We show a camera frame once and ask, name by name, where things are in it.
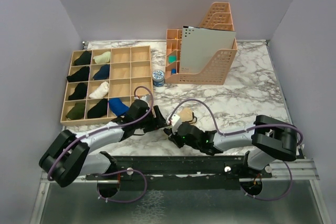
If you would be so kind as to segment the beige underwear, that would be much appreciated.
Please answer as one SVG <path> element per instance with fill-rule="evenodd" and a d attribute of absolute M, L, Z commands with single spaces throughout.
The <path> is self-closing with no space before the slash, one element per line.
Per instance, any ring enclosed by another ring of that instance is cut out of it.
<path fill-rule="evenodd" d="M 182 122 L 187 122 L 189 124 L 195 124 L 197 122 L 197 117 L 190 108 L 183 108 L 178 116 Z"/>

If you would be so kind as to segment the blue boxer underwear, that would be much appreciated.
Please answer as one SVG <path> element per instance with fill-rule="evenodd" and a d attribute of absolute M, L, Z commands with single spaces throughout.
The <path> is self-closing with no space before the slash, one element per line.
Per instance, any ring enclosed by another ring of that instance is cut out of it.
<path fill-rule="evenodd" d="M 129 107 L 125 105 L 120 98 L 111 98 L 108 104 L 111 112 L 116 116 L 122 116 L 129 110 Z"/>

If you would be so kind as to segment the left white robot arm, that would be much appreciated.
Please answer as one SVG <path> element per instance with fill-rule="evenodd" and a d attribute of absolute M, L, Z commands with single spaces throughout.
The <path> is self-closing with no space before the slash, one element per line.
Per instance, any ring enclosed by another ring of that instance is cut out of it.
<path fill-rule="evenodd" d="M 88 171 L 88 155 L 108 144 L 118 143 L 134 135 L 136 130 L 144 133 L 156 131 L 167 126 L 159 107 L 150 109 L 147 102 L 135 100 L 128 111 L 106 125 L 95 130 L 73 133 L 64 130 L 56 137 L 39 160 L 39 166 L 48 179 L 60 187 L 67 187 L 78 176 L 99 173 L 104 179 L 115 175 L 116 166 L 107 154 L 99 154 L 100 164 Z"/>

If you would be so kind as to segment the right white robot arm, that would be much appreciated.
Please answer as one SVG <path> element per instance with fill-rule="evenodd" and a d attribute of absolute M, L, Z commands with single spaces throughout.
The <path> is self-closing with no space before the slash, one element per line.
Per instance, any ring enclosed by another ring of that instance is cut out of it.
<path fill-rule="evenodd" d="M 241 164 L 246 177 L 254 177 L 275 160 L 295 161 L 297 146 L 303 141 L 303 133 L 295 126 L 265 115 L 256 116 L 251 127 L 227 133 L 202 131 L 195 125 L 182 122 L 177 115 L 167 123 L 169 127 L 164 129 L 164 133 L 179 148 L 187 145 L 213 156 L 238 147 L 254 146 L 254 150 L 245 154 Z"/>

